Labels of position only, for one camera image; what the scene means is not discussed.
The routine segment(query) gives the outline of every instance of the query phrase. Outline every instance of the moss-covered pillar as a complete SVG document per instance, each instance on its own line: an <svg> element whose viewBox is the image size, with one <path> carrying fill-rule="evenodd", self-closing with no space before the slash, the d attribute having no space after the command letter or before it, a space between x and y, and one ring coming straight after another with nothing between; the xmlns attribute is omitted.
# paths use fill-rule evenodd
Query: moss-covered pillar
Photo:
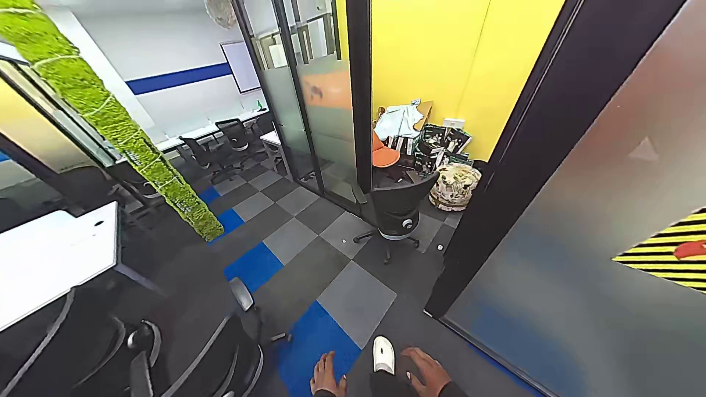
<svg viewBox="0 0 706 397"><path fill-rule="evenodd" d="M33 0L0 0L0 35L207 241L223 226Z"/></svg>

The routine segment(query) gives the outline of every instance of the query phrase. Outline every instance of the orange chair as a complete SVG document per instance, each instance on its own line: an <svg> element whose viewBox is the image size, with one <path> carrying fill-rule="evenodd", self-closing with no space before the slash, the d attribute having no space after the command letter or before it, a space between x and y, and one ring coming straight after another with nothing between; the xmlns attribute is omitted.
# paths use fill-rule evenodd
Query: orange chair
<svg viewBox="0 0 706 397"><path fill-rule="evenodd" d="M390 149L373 130L373 165L378 168L390 167L400 159L400 152Z"/></svg>

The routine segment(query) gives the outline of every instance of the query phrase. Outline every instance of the yellow and black striped sign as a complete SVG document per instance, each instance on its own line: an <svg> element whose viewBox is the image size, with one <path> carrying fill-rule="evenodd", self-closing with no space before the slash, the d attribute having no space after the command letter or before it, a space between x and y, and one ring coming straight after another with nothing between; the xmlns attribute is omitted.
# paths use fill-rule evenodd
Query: yellow and black striped sign
<svg viewBox="0 0 706 397"><path fill-rule="evenodd" d="M702 240L706 240L706 208L662 230L613 260L706 292L706 245L694 243ZM687 243L691 246L696 244L696 250L688 247L691 251L686 257L675 255L675 251L688 246Z"/></svg>

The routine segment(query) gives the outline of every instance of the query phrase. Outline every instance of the rope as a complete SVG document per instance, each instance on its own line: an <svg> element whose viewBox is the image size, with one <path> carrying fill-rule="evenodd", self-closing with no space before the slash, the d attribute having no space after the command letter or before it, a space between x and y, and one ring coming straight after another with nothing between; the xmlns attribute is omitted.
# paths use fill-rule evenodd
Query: rope
<svg viewBox="0 0 706 397"><path fill-rule="evenodd" d="M148 169L149 166L151 166L152 164L154 164L154 163L156 163L157 161L160 161L160 160L161 160L161 158L158 156L158 157L155 158L154 160L150 161L150 164L147 164L146 166L140 168L140 169L138 170L138 172L139 172L140 174L142 174L142 171Z"/></svg>
<svg viewBox="0 0 706 397"><path fill-rule="evenodd" d="M158 186L158 187L157 187L157 190L160 190L161 188L167 186L168 184L170 184L170 183L172 183L172 182L174 182L174 181L176 181L176 180L177 180L177 177L171 178L167 183L163 184L162 186Z"/></svg>
<svg viewBox="0 0 706 397"><path fill-rule="evenodd" d="M137 131L135 131L135 133L133 133L132 135L130 135L130 136L128 136L127 138L125 138L124 141L118 142L118 143L117 143L117 146L123 146L123 143L125 143L125 142L127 142L127 141L130 141L132 138L135 138L135 136L137 136L137 135L139 135L139 134L140 134L140 130L138 129Z"/></svg>
<svg viewBox="0 0 706 397"><path fill-rule="evenodd" d="M106 99L105 102L103 102L103 105L100 105L100 107L98 107L98 109L96 109L92 112L88 112L86 114L82 114L81 116L88 117L88 116L92 116L92 115L100 112L101 110L103 110L104 107L106 107L108 105L108 102L110 102L110 100L113 98L115 98L115 95L113 95L113 93L110 93L110 95L108 95L108 99Z"/></svg>
<svg viewBox="0 0 706 397"><path fill-rule="evenodd" d="M43 59L42 61L39 61L36 64L32 65L32 69L37 70L37 68L43 64L48 64L49 62L56 61L57 59L66 59L66 58L80 58L80 55L60 55L60 56L54 57L54 58Z"/></svg>
<svg viewBox="0 0 706 397"><path fill-rule="evenodd" d="M41 14L43 12L38 10L30 10L27 8L3 8L0 9L0 13Z"/></svg>

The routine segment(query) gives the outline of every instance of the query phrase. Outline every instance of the white slipper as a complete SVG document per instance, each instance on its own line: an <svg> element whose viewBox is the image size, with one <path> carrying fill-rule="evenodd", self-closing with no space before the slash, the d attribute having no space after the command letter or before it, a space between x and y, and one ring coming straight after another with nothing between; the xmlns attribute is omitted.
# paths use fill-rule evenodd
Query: white slipper
<svg viewBox="0 0 706 397"><path fill-rule="evenodd" d="M373 371L381 369L395 374L395 349L386 337L377 336L373 342Z"/></svg>

